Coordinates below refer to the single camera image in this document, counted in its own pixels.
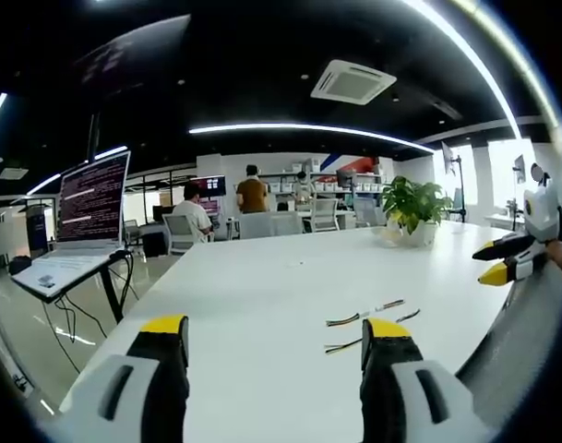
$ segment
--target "hand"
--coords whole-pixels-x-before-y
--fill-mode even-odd
[[[547,256],[562,269],[562,243],[559,240],[553,240],[547,244],[545,251]]]

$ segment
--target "green plant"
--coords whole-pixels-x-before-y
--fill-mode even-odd
[[[381,198],[388,217],[395,219],[400,226],[405,226],[408,233],[413,233],[422,220],[440,223],[441,212],[453,206],[450,198],[442,197],[439,185],[420,185],[401,175],[384,187]]]

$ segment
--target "laptop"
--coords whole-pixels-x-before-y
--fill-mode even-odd
[[[12,276],[16,283],[43,299],[54,298],[123,247],[122,203],[129,156],[124,152],[64,175],[56,249]]]

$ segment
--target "ceiling vent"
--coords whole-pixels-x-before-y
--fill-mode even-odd
[[[311,92],[314,99],[367,104],[395,83],[395,77],[370,67],[332,60]]]
[[[28,169],[21,168],[4,168],[0,174],[0,180],[20,180],[28,171]]]

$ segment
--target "man in white shirt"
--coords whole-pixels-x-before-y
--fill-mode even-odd
[[[213,225],[205,209],[198,204],[198,186],[195,183],[185,185],[185,200],[177,205],[173,215],[185,215],[190,224],[190,230],[200,243],[207,243],[209,233],[213,231]]]

